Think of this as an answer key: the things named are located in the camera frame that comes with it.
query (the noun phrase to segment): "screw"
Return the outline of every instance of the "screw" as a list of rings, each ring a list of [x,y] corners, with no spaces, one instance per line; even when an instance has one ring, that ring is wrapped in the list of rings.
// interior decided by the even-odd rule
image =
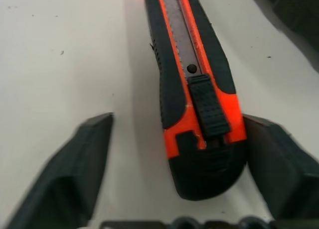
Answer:
[[[194,64],[190,64],[190,65],[188,65],[187,70],[189,73],[194,74],[197,71],[197,66]]]

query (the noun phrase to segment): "white table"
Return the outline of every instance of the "white table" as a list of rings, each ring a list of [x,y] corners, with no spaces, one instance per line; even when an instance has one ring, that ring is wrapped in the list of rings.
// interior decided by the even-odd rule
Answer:
[[[201,3],[243,112],[284,125],[319,158],[319,74],[280,31],[287,29],[274,26],[254,0]],[[270,217],[248,170],[219,197],[179,198],[149,43],[143,0],[0,0],[0,227],[76,126],[105,112],[116,121],[92,228],[104,219]]]

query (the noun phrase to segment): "metal blade track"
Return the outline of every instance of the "metal blade track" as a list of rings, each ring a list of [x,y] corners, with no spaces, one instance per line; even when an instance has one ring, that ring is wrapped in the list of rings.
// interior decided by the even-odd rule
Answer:
[[[185,77],[201,75],[202,72],[196,57],[196,52],[193,48],[193,43],[188,32],[179,0],[164,0],[164,4]],[[189,65],[195,65],[197,67],[197,71],[195,73],[190,73],[187,70]]]

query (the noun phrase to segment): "orange utility knife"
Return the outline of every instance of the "orange utility knife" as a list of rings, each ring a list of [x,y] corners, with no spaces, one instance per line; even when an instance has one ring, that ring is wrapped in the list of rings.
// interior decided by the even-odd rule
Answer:
[[[226,191],[247,161],[246,132],[227,58],[198,0],[145,0],[160,69],[160,111],[179,195]]]

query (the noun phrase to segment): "black plastic part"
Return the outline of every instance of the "black plastic part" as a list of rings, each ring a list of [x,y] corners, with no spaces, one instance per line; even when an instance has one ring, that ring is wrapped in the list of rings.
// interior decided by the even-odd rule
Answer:
[[[271,229],[318,229],[319,220],[280,220],[269,223]]]
[[[160,70],[159,100],[162,126],[175,125],[186,109],[186,98],[159,0],[145,0],[154,52]]]
[[[243,218],[237,225],[223,221],[208,221],[200,224],[193,218],[177,218],[172,224],[165,225],[156,221],[110,221],[103,222],[100,229],[315,229],[319,220],[291,220],[270,222],[256,217]]]
[[[270,226],[257,217],[247,217],[238,223],[239,229],[271,229]]]
[[[179,156],[169,160],[178,194],[197,201],[215,197],[230,188],[240,176],[246,161],[246,142],[222,145],[208,141],[205,150],[197,149],[193,132],[176,137]]]
[[[187,78],[197,119],[205,139],[230,131],[229,123],[218,101],[208,74]]]
[[[276,15],[319,51],[319,0],[270,0]]]
[[[319,164],[277,124],[244,117],[251,174],[275,219],[319,218]]]
[[[113,123],[104,114],[83,123],[47,163],[7,229],[76,229],[92,217]]]
[[[236,89],[226,55],[199,0],[189,0],[204,49],[218,88],[228,94]]]

